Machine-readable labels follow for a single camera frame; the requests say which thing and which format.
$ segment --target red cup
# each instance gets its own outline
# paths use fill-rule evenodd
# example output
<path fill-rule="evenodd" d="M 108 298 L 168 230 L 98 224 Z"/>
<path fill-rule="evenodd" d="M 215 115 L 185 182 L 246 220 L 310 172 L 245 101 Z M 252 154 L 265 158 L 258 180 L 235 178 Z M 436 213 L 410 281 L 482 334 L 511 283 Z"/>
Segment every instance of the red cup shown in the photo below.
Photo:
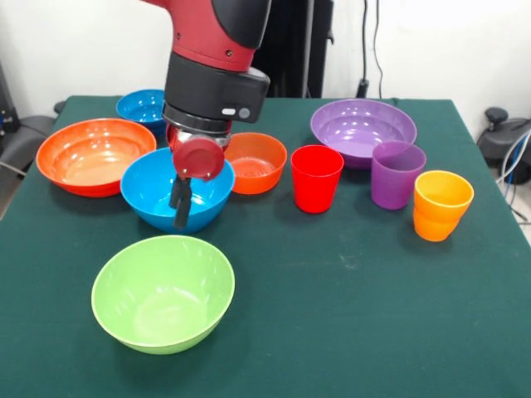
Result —
<path fill-rule="evenodd" d="M 332 206 L 345 162 L 324 145 L 308 145 L 291 155 L 295 205 L 307 213 L 322 213 Z"/>

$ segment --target purple cup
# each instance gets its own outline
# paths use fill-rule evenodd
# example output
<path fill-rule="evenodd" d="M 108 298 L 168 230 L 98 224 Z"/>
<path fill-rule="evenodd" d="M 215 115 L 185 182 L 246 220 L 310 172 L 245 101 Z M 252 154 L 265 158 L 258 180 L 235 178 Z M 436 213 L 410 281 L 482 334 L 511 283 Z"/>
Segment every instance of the purple cup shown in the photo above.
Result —
<path fill-rule="evenodd" d="M 415 190 L 415 180 L 426 165 L 424 151 L 412 143 L 380 143 L 373 152 L 371 197 L 388 210 L 407 206 Z"/>

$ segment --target purple bowl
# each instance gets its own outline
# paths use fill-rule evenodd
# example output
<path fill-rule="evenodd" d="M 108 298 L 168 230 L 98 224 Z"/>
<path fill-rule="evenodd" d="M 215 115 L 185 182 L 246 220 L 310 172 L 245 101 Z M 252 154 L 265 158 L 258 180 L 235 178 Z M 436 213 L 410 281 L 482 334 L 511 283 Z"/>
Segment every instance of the purple bowl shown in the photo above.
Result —
<path fill-rule="evenodd" d="M 324 145 L 343 155 L 345 167 L 371 168 L 379 143 L 414 143 L 417 127 L 400 109 L 370 99 L 342 99 L 317 109 L 310 126 Z"/>

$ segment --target large orange bowl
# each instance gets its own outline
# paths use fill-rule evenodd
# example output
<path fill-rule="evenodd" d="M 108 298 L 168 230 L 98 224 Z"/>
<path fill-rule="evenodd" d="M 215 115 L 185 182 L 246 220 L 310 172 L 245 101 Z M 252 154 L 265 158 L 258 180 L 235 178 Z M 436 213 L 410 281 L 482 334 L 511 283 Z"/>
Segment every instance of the large orange bowl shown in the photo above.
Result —
<path fill-rule="evenodd" d="M 83 197 L 119 193 L 125 169 L 157 148 L 151 132 L 122 119 L 93 119 L 51 135 L 37 152 L 37 167 L 51 182 Z"/>

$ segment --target white button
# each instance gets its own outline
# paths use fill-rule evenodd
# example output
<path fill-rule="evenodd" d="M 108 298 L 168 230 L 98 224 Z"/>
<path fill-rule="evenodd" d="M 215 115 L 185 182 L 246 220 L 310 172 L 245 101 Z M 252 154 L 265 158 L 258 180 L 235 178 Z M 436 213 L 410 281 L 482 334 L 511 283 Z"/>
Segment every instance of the white button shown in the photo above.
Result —
<path fill-rule="evenodd" d="M 222 110 L 222 114 L 226 115 L 226 116 L 233 116 L 236 114 L 236 110 L 233 109 L 233 108 L 225 108 Z"/>

